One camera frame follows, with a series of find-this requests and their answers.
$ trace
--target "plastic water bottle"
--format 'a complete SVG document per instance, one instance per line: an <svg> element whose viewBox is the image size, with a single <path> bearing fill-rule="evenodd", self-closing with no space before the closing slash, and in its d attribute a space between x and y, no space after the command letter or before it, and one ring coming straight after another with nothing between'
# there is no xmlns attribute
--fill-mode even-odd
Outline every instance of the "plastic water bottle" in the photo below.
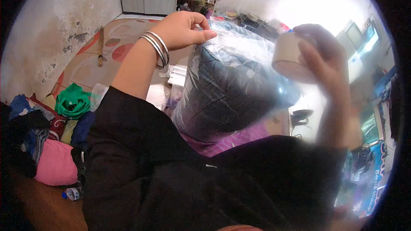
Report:
<svg viewBox="0 0 411 231"><path fill-rule="evenodd" d="M83 190L81 189L81 187L67 188L63 193L61 193L61 196L64 199L70 199L72 201L75 201L83 196Z"/></svg>

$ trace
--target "green cloth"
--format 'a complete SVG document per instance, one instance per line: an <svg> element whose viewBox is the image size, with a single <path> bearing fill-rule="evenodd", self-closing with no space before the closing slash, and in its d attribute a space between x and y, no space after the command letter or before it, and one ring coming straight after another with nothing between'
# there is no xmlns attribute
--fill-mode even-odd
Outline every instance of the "green cloth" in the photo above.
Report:
<svg viewBox="0 0 411 231"><path fill-rule="evenodd" d="M90 110L89 96L91 93L84 92L79 85L73 83L57 96L54 110L60 115L78 120Z"/></svg>

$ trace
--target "pink cloth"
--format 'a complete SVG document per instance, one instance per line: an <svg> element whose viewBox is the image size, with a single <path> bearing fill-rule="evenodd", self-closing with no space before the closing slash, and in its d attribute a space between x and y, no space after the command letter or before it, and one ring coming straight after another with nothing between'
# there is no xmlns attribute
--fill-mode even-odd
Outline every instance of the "pink cloth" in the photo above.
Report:
<svg viewBox="0 0 411 231"><path fill-rule="evenodd" d="M227 151L235 146L240 146L269 136L264 125L264 120L246 127L243 130L237 131L233 135L223 138L214 144L196 141L182 132L180 132L180 135L194 150L207 157L213 157L214 155Z"/></svg>
<svg viewBox="0 0 411 231"><path fill-rule="evenodd" d="M72 149L63 142L46 139L34 179L46 185L76 183L77 167L71 157Z"/></svg>

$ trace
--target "broom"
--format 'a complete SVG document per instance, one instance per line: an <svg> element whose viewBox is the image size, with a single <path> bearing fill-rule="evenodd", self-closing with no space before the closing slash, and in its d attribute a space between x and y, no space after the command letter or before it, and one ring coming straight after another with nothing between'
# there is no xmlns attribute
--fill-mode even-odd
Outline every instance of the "broom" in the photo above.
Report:
<svg viewBox="0 0 411 231"><path fill-rule="evenodd" d="M99 67L103 66L104 28L99 31Z"/></svg>

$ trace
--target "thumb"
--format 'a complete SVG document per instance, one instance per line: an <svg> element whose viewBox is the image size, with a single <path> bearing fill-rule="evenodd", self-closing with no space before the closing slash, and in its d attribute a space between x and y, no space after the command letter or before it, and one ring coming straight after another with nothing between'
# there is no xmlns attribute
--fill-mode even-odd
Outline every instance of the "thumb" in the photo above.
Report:
<svg viewBox="0 0 411 231"><path fill-rule="evenodd" d="M215 31L192 31L193 44L202 44L215 37L217 37L217 32Z"/></svg>
<svg viewBox="0 0 411 231"><path fill-rule="evenodd" d="M318 51L305 40L300 40L300 42L298 42L298 48L311 72L318 80L323 81L326 72L328 71L328 67Z"/></svg>

